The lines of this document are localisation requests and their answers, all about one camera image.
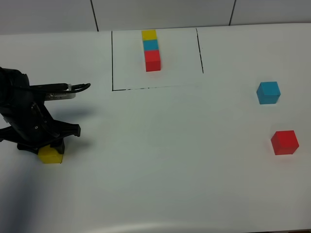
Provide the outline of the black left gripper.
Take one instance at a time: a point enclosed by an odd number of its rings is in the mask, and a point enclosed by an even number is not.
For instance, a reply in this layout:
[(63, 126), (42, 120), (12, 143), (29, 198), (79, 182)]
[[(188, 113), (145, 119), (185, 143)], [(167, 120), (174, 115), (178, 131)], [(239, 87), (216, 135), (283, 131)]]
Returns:
[(0, 113), (9, 127), (0, 130), (0, 139), (17, 143), (18, 150), (38, 153), (39, 148), (50, 144), (59, 154), (64, 154), (64, 138), (79, 137), (81, 128), (53, 119), (44, 103), (31, 102), (22, 106), (2, 106)]

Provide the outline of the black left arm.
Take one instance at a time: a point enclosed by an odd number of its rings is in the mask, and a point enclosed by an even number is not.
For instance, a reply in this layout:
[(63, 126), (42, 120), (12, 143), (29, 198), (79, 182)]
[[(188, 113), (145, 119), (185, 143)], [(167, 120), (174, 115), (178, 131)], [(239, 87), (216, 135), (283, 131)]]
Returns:
[(1, 141), (17, 144), (19, 150), (38, 154), (51, 146), (58, 153), (65, 150), (64, 138), (79, 137), (81, 128), (53, 119), (44, 103), (71, 98), (74, 87), (67, 83), (30, 85), (26, 74), (15, 69), (0, 70), (0, 113), (9, 127), (0, 131)]

